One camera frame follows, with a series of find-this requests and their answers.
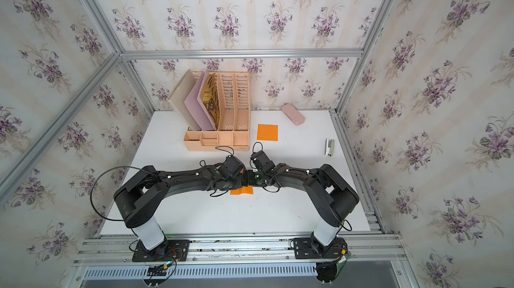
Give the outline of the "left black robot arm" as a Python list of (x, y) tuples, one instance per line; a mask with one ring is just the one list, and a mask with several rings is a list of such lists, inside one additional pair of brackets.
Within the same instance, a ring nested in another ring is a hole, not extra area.
[(161, 202), (173, 195), (193, 191), (229, 192), (248, 184), (249, 171), (235, 156), (228, 155), (223, 162), (204, 164), (195, 170), (163, 171), (154, 166), (136, 168), (113, 194), (120, 222), (133, 230), (146, 251), (153, 251), (165, 242), (165, 235), (154, 214)]

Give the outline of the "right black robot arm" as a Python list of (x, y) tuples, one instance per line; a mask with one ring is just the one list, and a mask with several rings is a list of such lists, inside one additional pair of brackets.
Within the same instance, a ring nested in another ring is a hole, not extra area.
[(319, 252), (328, 250), (347, 217), (360, 203), (356, 191), (329, 164), (320, 168), (302, 169), (287, 164), (275, 164), (264, 151), (252, 153), (248, 185), (265, 190), (294, 188), (307, 193), (320, 216), (317, 228), (311, 234), (311, 246)]

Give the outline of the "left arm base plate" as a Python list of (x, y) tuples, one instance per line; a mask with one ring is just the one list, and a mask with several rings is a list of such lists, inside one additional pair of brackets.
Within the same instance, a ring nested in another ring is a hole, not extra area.
[(132, 262), (149, 263), (165, 261), (186, 261), (190, 241), (188, 240), (164, 240), (152, 250), (146, 249), (144, 244), (138, 240), (134, 248)]

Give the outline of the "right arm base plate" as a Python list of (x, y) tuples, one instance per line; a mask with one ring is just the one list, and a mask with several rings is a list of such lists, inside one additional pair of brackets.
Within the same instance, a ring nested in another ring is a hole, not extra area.
[(327, 246), (315, 237), (300, 237), (290, 240), (290, 247), (296, 259), (336, 259), (349, 253), (342, 237), (335, 237)]

